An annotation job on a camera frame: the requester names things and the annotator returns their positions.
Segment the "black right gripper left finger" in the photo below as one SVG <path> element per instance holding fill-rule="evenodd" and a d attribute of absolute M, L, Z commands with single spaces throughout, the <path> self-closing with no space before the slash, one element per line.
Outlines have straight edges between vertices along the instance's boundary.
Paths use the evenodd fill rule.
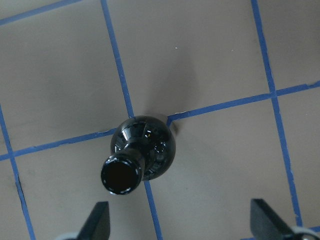
<path fill-rule="evenodd" d="M 108 240 L 111 234 L 110 209 L 107 201 L 97 202 L 82 226 L 78 240 Z"/>

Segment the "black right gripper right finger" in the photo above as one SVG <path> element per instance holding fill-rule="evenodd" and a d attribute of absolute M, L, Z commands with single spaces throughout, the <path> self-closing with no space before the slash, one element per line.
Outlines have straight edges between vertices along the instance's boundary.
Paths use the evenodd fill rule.
<path fill-rule="evenodd" d="M 250 201 L 250 231 L 256 240 L 297 240 L 293 230 L 262 198 Z"/>

